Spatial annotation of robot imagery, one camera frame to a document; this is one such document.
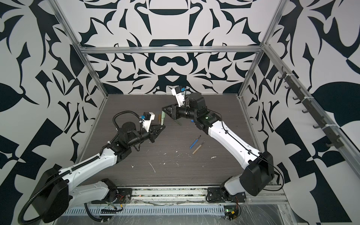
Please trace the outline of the blue pen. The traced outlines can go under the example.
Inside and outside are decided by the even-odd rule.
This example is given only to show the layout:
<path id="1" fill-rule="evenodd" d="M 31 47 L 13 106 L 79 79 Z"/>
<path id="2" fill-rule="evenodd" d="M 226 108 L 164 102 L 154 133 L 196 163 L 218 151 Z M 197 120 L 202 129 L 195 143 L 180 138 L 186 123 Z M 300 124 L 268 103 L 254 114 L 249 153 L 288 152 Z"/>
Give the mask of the blue pen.
<path id="1" fill-rule="evenodd" d="M 192 149 L 196 145 L 196 143 L 199 141 L 200 138 L 201 138 L 201 135 L 195 139 L 195 141 L 190 145 L 189 149 Z"/>

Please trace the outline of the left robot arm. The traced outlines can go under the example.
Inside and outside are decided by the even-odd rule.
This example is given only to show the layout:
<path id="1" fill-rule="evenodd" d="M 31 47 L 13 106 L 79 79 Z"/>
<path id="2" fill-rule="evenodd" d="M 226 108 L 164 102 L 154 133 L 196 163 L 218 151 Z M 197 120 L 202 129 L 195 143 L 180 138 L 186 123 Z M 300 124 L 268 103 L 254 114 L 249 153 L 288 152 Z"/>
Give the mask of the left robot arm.
<path id="1" fill-rule="evenodd" d="M 113 202 L 116 200 L 117 186 L 109 179 L 102 179 L 91 185 L 81 185 L 85 180 L 123 161 L 132 148 L 145 141 L 155 142 L 165 129 L 164 125 L 152 125 L 150 121 L 141 123 L 140 131 L 133 122 L 117 127 L 117 134 L 103 146 L 96 155 L 68 168 L 49 169 L 38 181 L 28 203 L 22 209 L 33 206 L 38 217 L 26 221 L 23 215 L 18 217 L 20 224 L 29 224 L 38 220 L 53 222 L 66 210 L 91 201 Z"/>

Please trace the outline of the tan pen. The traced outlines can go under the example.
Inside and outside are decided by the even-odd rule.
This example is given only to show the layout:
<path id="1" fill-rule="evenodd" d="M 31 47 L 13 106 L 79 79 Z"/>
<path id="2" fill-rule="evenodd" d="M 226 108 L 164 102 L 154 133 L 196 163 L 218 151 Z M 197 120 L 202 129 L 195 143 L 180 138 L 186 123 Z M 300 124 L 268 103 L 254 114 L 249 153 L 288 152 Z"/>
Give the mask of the tan pen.
<path id="1" fill-rule="evenodd" d="M 203 142 L 192 152 L 192 154 L 194 155 L 194 154 L 203 146 L 204 143 L 205 143 L 205 141 L 203 141 Z"/>

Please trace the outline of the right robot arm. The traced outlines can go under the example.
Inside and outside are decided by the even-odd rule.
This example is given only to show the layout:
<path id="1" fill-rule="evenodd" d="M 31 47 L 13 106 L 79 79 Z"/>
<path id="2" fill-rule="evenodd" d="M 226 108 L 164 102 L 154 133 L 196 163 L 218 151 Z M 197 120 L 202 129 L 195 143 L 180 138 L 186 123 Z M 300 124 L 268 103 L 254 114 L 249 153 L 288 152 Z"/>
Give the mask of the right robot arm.
<path id="1" fill-rule="evenodd" d="M 261 152 L 237 136 L 223 121 L 219 112 L 208 109 L 200 93 L 174 94 L 176 103 L 162 108 L 172 119 L 186 118 L 218 141 L 243 168 L 243 172 L 223 183 L 225 193 L 235 196 L 247 192 L 257 196 L 274 178 L 273 156 Z"/>

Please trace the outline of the light green pen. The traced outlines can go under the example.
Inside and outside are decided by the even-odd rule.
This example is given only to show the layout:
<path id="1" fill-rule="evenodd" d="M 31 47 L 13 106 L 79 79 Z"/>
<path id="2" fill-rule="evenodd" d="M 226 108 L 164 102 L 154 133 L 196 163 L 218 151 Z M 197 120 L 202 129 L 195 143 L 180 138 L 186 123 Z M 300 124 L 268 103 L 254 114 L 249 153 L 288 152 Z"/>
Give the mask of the light green pen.
<path id="1" fill-rule="evenodd" d="M 165 112 L 162 111 L 162 113 L 161 113 L 161 121 L 160 121 L 161 125 L 164 125 L 165 116 L 166 116 Z"/>

